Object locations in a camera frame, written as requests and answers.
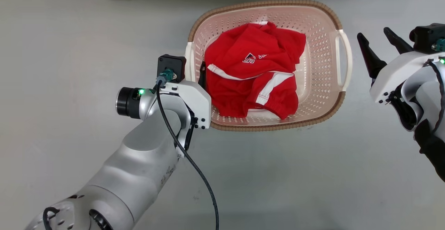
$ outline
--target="red clothing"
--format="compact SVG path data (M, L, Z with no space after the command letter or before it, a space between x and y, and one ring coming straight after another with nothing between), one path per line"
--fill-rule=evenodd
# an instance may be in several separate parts
M298 107L295 64L306 36L273 23L222 33L205 51L207 90L221 116L246 117L265 108L285 119Z

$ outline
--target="white stripe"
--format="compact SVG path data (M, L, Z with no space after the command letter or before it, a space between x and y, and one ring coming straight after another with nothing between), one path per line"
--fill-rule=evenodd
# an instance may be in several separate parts
M237 78L237 77L228 75L226 72L224 72L224 70L222 70L221 68L219 68L219 67L217 67L216 65L213 65L213 64L210 64L207 67L207 69L212 71L212 72L214 72L214 73L216 73L217 75L219 75L219 76L221 76L223 78L233 79L233 80L246 80L246 79L256 78L256 77L259 76L258 75L258 76L254 76L254 77L250 77L250 78Z
M256 103L264 106L269 100L269 95L272 90L292 76L294 76L293 73L275 72L274 76L272 76L272 78L269 80L269 82L267 82L261 92L259 92L259 95L256 98Z

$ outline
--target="basket handle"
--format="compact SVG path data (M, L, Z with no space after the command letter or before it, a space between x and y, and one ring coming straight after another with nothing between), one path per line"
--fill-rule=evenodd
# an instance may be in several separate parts
M343 45L345 46L346 51L346 76L345 80L342 81L341 79L341 72L340 72L340 49L339 49L339 39L343 42ZM351 75L353 74L353 53L351 50L351 44L349 43L348 36L346 36L346 33L343 31L343 29L338 30L337 38L335 38L335 48L337 49L337 80L338 85L340 87L341 91L346 91L347 87L349 86L349 83L351 82Z
M186 47L186 67L185 67L185 75L186 80L188 81L196 81L195 69L194 69L194 44L193 42L188 42Z

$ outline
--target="gray floor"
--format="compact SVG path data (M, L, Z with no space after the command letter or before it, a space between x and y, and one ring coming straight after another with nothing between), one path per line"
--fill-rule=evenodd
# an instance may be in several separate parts
M153 85L156 58L184 53L209 9L254 0L0 0L0 222L22 229L80 189L139 121L122 86ZM390 61L389 26L445 22L442 0L318 0L354 52L343 106L322 124L261 133L195 132L221 229L443 229L445 186L389 106L374 104L355 36ZM136 229L212 229L210 197L181 161Z

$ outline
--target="cable connector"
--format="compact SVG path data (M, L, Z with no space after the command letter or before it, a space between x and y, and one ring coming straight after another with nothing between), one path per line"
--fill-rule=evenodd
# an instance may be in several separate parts
M439 39L431 46L431 49L437 52L445 52L445 39Z
M161 81L161 87L164 87L167 82L170 82L176 79L178 75L173 72L171 69L165 69L160 75L156 78L156 84Z

